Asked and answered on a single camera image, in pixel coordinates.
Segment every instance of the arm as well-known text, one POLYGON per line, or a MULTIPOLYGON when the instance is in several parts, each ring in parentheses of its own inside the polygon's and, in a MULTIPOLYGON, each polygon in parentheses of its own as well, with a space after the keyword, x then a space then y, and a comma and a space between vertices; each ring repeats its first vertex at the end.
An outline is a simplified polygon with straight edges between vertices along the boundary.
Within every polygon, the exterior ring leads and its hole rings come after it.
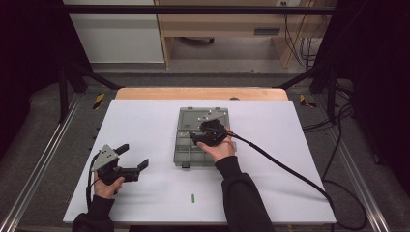
POLYGON ((211 155, 223 177, 223 208, 232 232, 275 231, 255 183, 239 167, 231 137, 225 138, 217 147, 201 142, 197 145, 211 155))
POLYGON ((94 174, 94 197, 87 214, 80 214, 73 222, 73 232, 114 231, 114 224, 109 218, 109 212, 114 199, 114 192, 119 190, 124 182, 124 177, 118 178, 112 185, 107 186, 94 174))

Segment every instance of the black sleeve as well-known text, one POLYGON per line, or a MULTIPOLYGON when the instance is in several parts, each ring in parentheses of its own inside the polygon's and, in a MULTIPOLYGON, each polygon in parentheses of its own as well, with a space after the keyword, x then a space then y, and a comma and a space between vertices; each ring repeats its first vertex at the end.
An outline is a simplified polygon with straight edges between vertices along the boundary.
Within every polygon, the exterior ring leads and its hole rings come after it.
POLYGON ((238 157, 221 159, 215 166, 224 179, 223 208, 231 231, 275 231, 255 183, 239 167, 238 157))
POLYGON ((105 199, 94 195, 87 214, 80 214, 73 222, 73 232, 113 232, 114 224, 109 212, 114 199, 105 199))

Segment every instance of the white table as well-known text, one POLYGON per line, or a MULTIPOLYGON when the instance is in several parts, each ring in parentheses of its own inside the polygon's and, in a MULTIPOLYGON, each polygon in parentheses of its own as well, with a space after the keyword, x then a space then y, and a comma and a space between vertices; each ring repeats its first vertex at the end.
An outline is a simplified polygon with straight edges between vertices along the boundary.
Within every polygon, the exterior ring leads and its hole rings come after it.
MULTIPOLYGON (((138 182, 124 183, 110 217, 125 224, 226 223, 215 167, 182 169, 173 162, 181 107, 226 107, 231 129, 323 188, 292 101, 113 100, 64 222, 87 212, 85 188, 92 156, 104 144, 130 149, 122 167, 149 159, 138 182)), ((317 190, 236 140, 239 163, 252 177, 273 223, 334 223, 332 209, 317 190)))

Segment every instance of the hand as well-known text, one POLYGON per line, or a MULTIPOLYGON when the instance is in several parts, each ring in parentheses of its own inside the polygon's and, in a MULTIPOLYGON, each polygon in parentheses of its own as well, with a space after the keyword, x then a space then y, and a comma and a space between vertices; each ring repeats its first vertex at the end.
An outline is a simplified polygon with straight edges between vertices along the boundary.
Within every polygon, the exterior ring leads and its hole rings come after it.
POLYGON ((202 149, 202 151, 208 153, 211 155, 212 160, 214 162, 217 162, 218 160, 221 160, 223 158, 229 157, 229 156, 234 156, 235 155, 235 149, 233 146, 232 142, 232 137, 227 136, 223 141, 221 142, 220 145, 216 147, 210 147, 206 145, 203 142, 197 142, 196 145, 202 149))
POLYGON ((123 185, 125 178, 119 177, 112 183, 110 186, 103 183, 102 180, 99 180, 99 174, 94 172, 94 194, 102 198, 111 199, 115 191, 118 191, 123 185))

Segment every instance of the floor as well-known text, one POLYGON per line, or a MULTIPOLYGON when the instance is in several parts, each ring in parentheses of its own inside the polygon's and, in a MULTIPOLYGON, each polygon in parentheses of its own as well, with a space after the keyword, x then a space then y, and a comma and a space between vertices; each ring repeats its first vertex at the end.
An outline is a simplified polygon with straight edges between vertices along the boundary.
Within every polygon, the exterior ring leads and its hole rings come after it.
MULTIPOLYGON (((296 76, 305 68, 294 64, 291 69, 280 67, 278 56, 270 40, 250 40, 216 38, 215 43, 180 39, 176 41, 170 68, 139 67, 125 72, 100 70, 100 74, 117 84, 127 86, 202 86, 202 87, 273 87, 296 76)), ((43 159, 44 149, 58 130, 59 96, 58 86, 51 85, 32 96, 31 111, 8 153, 0 162, 0 218, 21 206, 22 213, 17 215, 20 231, 70 230, 70 225, 62 222, 70 196, 75 189, 81 170, 90 155, 94 139, 98 135, 109 101, 115 98, 115 91, 103 88, 99 83, 87 79, 90 85, 86 94, 76 95, 70 91, 71 100, 77 101, 78 109, 66 130, 62 131, 61 141, 53 150, 52 157, 46 161, 44 173, 32 181, 33 193, 23 204, 15 205, 20 199, 26 183, 37 163, 43 159), (105 93, 102 104, 93 109, 96 97, 105 93)), ((314 125, 325 120, 321 110, 322 95, 312 95, 308 91, 309 80, 287 90, 288 97, 294 102, 301 125, 314 125), (301 95, 307 103, 301 103, 301 95)), ((340 93, 337 105, 348 100, 340 93)), ((318 172, 326 168, 335 140, 331 129, 307 132, 309 145, 318 172)), ((349 156, 357 165, 366 181, 386 228, 375 229, 370 223, 362 231, 410 231, 410 198, 401 189, 390 168, 374 162, 371 148, 366 142, 360 125, 354 115, 341 121, 342 143, 349 156)), ((354 180, 346 169, 343 154, 337 150, 328 178, 343 185, 352 192, 356 191, 354 180)), ((363 219, 361 209, 353 198, 334 186, 325 184, 326 191, 336 202, 337 220, 343 224, 358 226, 363 219)), ((128 226, 116 225, 127 230, 128 226)), ((163 231, 160 227, 140 227, 139 231, 163 231)), ((278 226, 278 231, 329 231, 329 226, 278 226)), ((337 231, 348 231, 337 226, 337 231)))

